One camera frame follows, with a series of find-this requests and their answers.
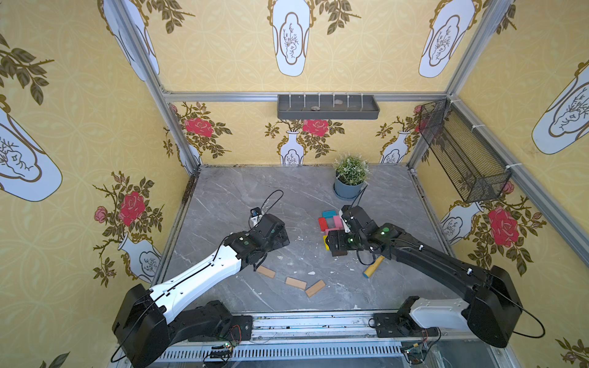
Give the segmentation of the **red block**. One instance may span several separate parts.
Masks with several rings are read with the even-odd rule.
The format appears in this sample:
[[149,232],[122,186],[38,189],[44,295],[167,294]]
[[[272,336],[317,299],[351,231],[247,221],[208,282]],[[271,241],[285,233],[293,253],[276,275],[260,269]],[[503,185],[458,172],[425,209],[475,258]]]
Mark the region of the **red block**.
[[320,226],[320,230],[322,232],[325,232],[328,229],[327,219],[325,219],[324,217],[320,217],[318,219],[318,223],[319,223],[319,226]]

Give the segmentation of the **teal block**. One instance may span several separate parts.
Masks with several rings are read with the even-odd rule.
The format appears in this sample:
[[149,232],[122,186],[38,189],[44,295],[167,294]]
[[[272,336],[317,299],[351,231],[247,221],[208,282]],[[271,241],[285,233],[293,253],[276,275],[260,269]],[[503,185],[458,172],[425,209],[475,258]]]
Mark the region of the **teal block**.
[[334,218],[335,216],[337,216],[337,212],[334,210],[323,211],[323,213],[321,214],[321,217],[325,219]]

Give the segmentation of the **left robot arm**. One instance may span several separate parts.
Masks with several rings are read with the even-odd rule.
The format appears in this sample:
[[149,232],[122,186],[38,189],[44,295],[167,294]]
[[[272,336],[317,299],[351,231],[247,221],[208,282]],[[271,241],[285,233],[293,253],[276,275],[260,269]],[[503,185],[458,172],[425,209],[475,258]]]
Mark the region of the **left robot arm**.
[[226,236],[209,257],[149,289],[127,292],[112,326],[118,350],[133,367],[150,366],[168,347],[193,337],[225,337],[233,315],[220,301],[189,309],[198,297],[268,253],[289,244],[285,223],[265,214],[250,230]]

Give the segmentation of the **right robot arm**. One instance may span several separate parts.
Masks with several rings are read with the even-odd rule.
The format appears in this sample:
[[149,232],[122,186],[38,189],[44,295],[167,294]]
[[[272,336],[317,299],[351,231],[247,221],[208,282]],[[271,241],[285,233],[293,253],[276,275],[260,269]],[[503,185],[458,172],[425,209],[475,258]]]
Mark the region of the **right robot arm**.
[[419,241],[392,223],[377,225],[360,207],[341,210],[344,227],[331,230],[325,242],[334,256],[370,251],[410,266],[453,291],[455,299],[410,296],[395,313],[375,314],[378,337],[419,336],[431,329],[469,331],[497,348],[505,348],[523,312],[509,273],[462,262]]

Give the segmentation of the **wooden block left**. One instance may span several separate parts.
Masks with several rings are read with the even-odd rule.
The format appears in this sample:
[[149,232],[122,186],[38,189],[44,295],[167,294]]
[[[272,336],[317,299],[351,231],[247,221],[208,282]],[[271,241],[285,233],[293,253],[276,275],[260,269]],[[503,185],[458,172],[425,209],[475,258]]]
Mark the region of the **wooden block left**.
[[256,272],[270,279],[274,279],[276,276],[275,271],[264,266],[259,266],[258,268],[256,268]]

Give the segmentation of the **wooden block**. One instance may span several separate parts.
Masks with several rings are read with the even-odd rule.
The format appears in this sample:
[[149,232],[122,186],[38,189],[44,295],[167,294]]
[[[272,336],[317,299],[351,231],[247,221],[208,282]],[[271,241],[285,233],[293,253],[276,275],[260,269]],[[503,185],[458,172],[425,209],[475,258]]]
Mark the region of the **wooden block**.
[[321,291],[322,289],[324,289],[326,287],[326,284],[323,280],[320,280],[319,282],[316,282],[315,284],[313,284],[310,288],[305,290],[305,294],[311,298],[313,296],[315,296],[317,293],[319,293],[319,291]]
[[291,286],[293,288],[297,288],[297,289],[300,289],[300,290],[303,290],[303,291],[307,288],[307,283],[306,282],[304,282],[302,280],[299,280],[299,279],[296,279],[296,278],[287,277],[285,279],[285,283],[288,286]]
[[276,276],[275,271],[264,266],[259,266],[258,268],[256,268],[256,272],[270,279],[274,279]]

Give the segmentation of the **wooden block middle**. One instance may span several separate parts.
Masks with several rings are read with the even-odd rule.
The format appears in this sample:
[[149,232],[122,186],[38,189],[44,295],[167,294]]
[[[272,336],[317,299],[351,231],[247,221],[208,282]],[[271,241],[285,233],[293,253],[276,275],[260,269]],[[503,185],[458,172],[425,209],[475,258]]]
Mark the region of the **wooden block middle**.
[[296,279],[296,278],[287,277],[285,279],[285,283],[288,286],[291,286],[293,288],[297,288],[297,289],[300,289],[300,290],[303,290],[303,291],[307,288],[307,283],[306,282],[304,282],[302,280],[299,280],[299,279]]

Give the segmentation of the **wooden block right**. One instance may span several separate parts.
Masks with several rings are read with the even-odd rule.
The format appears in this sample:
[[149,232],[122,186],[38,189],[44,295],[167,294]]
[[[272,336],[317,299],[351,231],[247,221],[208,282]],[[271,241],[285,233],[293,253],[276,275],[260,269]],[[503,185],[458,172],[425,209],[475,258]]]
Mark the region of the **wooden block right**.
[[317,293],[319,293],[319,291],[321,291],[322,289],[324,289],[326,287],[326,284],[323,280],[320,280],[319,282],[316,282],[315,284],[313,284],[310,288],[305,290],[305,294],[311,298],[313,296],[315,296]]

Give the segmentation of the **potted green plant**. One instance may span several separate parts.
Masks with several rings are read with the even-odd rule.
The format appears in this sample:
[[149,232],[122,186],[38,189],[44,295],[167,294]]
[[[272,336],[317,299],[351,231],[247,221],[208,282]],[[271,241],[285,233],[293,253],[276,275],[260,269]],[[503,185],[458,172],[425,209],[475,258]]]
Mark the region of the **potted green plant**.
[[342,199],[355,199],[369,173],[368,161],[358,155],[341,155],[334,163],[334,191]]

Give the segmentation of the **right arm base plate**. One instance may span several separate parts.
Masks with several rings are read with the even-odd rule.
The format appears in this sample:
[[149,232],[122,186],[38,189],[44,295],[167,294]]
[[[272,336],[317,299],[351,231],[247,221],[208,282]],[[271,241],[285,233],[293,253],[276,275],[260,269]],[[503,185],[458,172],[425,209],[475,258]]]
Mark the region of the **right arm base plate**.
[[377,331],[379,338],[414,337],[423,340],[426,337],[440,336],[437,328],[422,328],[405,313],[377,313],[371,320],[371,326]]

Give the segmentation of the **aluminium rail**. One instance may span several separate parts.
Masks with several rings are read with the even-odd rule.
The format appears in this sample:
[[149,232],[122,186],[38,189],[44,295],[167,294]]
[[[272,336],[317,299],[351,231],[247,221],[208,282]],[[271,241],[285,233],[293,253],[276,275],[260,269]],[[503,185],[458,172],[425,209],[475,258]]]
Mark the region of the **aluminium rail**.
[[[414,337],[379,338],[371,326],[371,318],[377,313],[395,312],[355,310],[233,314],[253,316],[253,331],[250,341],[237,343],[228,363],[399,357],[404,366],[422,366],[427,359],[436,358],[437,349],[445,343],[465,341],[481,347],[483,357],[491,358],[493,366],[514,366],[512,357],[502,357],[498,348],[484,343],[467,331],[442,329],[439,337],[426,337],[423,340]],[[188,342],[187,339],[168,347],[152,364],[202,362],[211,347],[225,342],[229,341]],[[110,366],[133,367],[118,347]]]

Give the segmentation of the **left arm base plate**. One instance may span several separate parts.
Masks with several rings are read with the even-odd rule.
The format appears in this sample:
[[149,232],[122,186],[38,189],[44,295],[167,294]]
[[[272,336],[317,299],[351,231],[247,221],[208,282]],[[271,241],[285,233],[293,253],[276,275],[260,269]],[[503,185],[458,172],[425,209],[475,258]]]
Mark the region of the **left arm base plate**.
[[190,337],[188,342],[210,342],[228,340],[240,343],[250,341],[253,331],[253,316],[236,315],[228,322],[222,322],[213,332]]

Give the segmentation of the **grey wall shelf tray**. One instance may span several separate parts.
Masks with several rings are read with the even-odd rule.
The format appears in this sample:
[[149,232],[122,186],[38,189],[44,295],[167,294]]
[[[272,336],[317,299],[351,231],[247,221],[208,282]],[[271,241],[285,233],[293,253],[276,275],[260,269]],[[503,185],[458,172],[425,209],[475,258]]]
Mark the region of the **grey wall shelf tray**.
[[370,94],[280,94],[280,120],[376,120],[380,107]]

